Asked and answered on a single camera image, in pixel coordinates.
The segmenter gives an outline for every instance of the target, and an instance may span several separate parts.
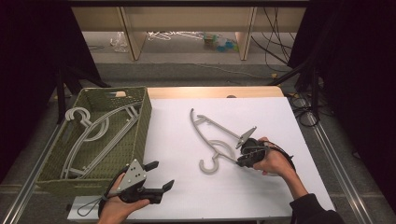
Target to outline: person's left hand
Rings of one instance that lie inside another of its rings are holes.
[[[111,190],[116,190],[125,174],[120,175]],[[146,207],[149,200],[139,200],[135,203],[125,203],[119,197],[112,197],[106,203],[99,217],[98,223],[121,223],[132,212]]]

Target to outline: cable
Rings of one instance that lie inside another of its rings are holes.
[[[125,172],[128,170],[128,167],[129,167],[129,166],[126,166],[126,167],[122,168],[122,169],[113,177],[113,179],[111,180],[110,184],[108,185],[108,187],[107,187],[107,189],[106,189],[106,192],[102,195],[102,197],[97,198],[97,199],[93,200],[93,201],[90,202],[90,203],[86,203],[86,204],[82,205],[82,206],[77,210],[77,213],[78,213],[80,216],[85,217],[85,216],[87,216],[87,215],[93,210],[93,208],[94,208],[97,204],[99,204],[98,216],[100,217],[100,214],[102,213],[102,209],[103,209],[103,206],[105,205],[106,201],[109,200],[109,199],[112,198],[112,197],[119,196],[118,194],[114,194],[114,195],[108,196],[108,193],[110,192],[110,190],[111,190],[111,188],[113,187],[113,185],[116,183],[116,181],[117,181],[117,179],[119,178],[119,176],[122,175],[123,173],[125,173]],[[92,203],[93,203],[93,206],[91,207],[91,209],[90,209],[86,214],[81,214],[81,213],[80,213],[80,211],[79,211],[80,209],[82,209],[82,208],[84,208],[84,207],[86,207],[86,206],[88,206],[88,205],[90,205],[90,204],[92,204]]]
[[[249,77],[256,77],[256,76],[251,75],[249,73],[234,72],[234,71],[225,70],[225,69],[222,69],[222,68],[219,68],[219,67],[215,67],[215,66],[201,65],[201,64],[198,64],[198,63],[193,63],[193,64],[195,64],[197,66],[200,66],[200,67],[218,69],[218,70],[223,71],[223,72],[228,72],[228,73],[233,73],[233,74],[241,74],[241,75],[246,75],[246,76],[249,76]]]
[[[264,9],[265,16],[267,17],[267,20],[270,22],[270,25],[271,25],[271,29],[272,29],[271,37],[272,37],[272,34],[275,34],[275,35],[276,35],[277,40],[278,40],[279,43],[280,43],[282,52],[283,52],[283,54],[284,54],[284,56],[285,56],[285,59],[288,60],[288,59],[289,59],[289,54],[286,52],[285,48],[283,47],[282,40],[280,39],[280,34],[279,34],[279,26],[277,25],[277,12],[278,12],[278,8],[275,7],[275,21],[274,21],[274,24],[272,24],[271,19],[269,18],[268,13],[267,13],[265,7],[264,7],[263,9]]]
[[[279,45],[279,46],[284,47],[284,48],[287,48],[287,49],[291,49],[291,47],[289,47],[289,46],[287,46],[287,45],[282,45],[282,44],[276,43],[276,42],[273,41],[273,40],[270,40],[267,36],[264,35],[263,32],[262,32],[262,36],[264,36],[265,39],[267,39],[268,41],[270,41],[270,42],[273,43],[273,44]]]
[[[89,45],[88,48],[90,50],[94,50],[94,49],[104,49],[105,46],[100,46],[100,45]]]
[[[269,47],[269,46],[270,46],[270,42],[267,43],[267,47],[266,47],[265,49],[268,50],[268,47]],[[268,62],[267,62],[267,53],[266,53],[266,52],[267,52],[267,51],[265,51],[265,53],[264,53],[264,60],[265,60],[265,64],[267,65],[267,67],[270,68],[270,69],[272,69],[272,70],[274,70],[274,71],[277,71],[277,72],[286,72],[286,71],[277,70],[277,69],[271,67],[271,66],[268,64]]]
[[[262,45],[260,45],[252,36],[251,39],[259,46],[260,49],[263,49],[266,53],[271,54],[274,58],[277,58],[278,60],[280,60],[283,64],[288,64],[288,62],[284,61],[283,59],[277,57],[273,52],[268,50],[268,46],[267,48],[264,48]]]
[[[312,113],[312,107],[308,105],[308,102],[306,101],[305,98],[295,98],[295,95],[297,93],[294,93],[291,96],[287,96],[290,97],[291,99],[289,99],[290,105],[292,107],[292,111],[295,114],[295,118],[297,118],[297,120],[300,122],[301,125],[305,126],[305,127],[314,127],[318,124],[319,122],[319,117],[317,117],[315,114]],[[303,105],[301,106],[297,106],[295,104],[295,102],[292,99],[298,99],[298,100],[303,100]],[[314,123],[307,123],[304,122],[303,119],[307,116],[309,116],[309,113],[311,113],[311,115],[313,115],[314,117]]]
[[[296,38],[295,38],[291,33],[289,33],[289,35],[291,36],[291,38],[293,39],[293,41],[296,40]]]
[[[204,67],[204,68],[218,69],[218,70],[223,71],[223,72],[232,73],[232,74],[240,74],[240,75],[245,75],[245,76],[249,76],[249,77],[256,77],[256,78],[263,78],[263,79],[267,79],[267,78],[268,79],[269,78],[273,79],[272,77],[257,77],[257,76],[251,75],[250,73],[230,71],[230,70],[226,70],[226,69],[219,68],[219,67],[216,67],[216,66],[202,65],[202,64],[198,64],[198,63],[186,63],[186,64],[193,64],[193,65]]]

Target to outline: black curtain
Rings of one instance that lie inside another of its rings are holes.
[[[66,66],[100,80],[70,7],[27,0],[0,1],[2,91],[0,181],[35,129]],[[80,77],[65,72],[66,83]]]
[[[348,5],[341,7],[344,17],[336,23],[337,32],[323,47],[317,66],[335,116],[396,212],[396,2],[343,3]],[[307,9],[291,67],[308,57],[333,13],[321,4]]]

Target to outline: wooden panel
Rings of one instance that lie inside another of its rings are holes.
[[[132,61],[139,59],[143,45],[146,41],[146,31],[134,31],[133,23],[127,15],[128,7],[120,7],[120,16],[124,26],[125,38],[128,40],[128,46],[131,50]]]
[[[126,7],[133,31],[246,31],[250,7]]]
[[[283,97],[279,87],[164,87],[148,88],[151,99]]]
[[[253,32],[272,32],[270,22],[266,14],[274,25],[276,12],[273,7],[257,8],[256,20],[253,26]],[[301,20],[305,13],[303,7],[280,7],[277,9],[277,25],[280,33],[297,33]]]
[[[72,7],[81,31],[123,31],[116,7]]]
[[[250,46],[251,32],[253,31],[253,22],[256,18],[256,7],[250,8],[250,16],[248,18],[248,24],[244,32],[235,32],[236,41],[239,48],[239,57],[241,60],[248,59],[248,48]]]

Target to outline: green basket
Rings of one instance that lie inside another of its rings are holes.
[[[75,119],[65,121],[49,150],[36,184],[44,191],[55,195],[99,195],[105,192],[112,178],[125,164],[133,159],[143,163],[151,117],[151,103],[146,87],[83,89],[73,107],[86,108],[91,114],[90,121],[95,122],[114,109],[136,102],[142,103],[138,122],[84,179],[60,179],[69,151],[85,130],[85,127],[79,123],[81,118],[79,113],[74,114]],[[83,166],[91,163],[129,118],[124,110],[111,116],[106,134],[95,141],[84,142],[72,167],[82,169]]]

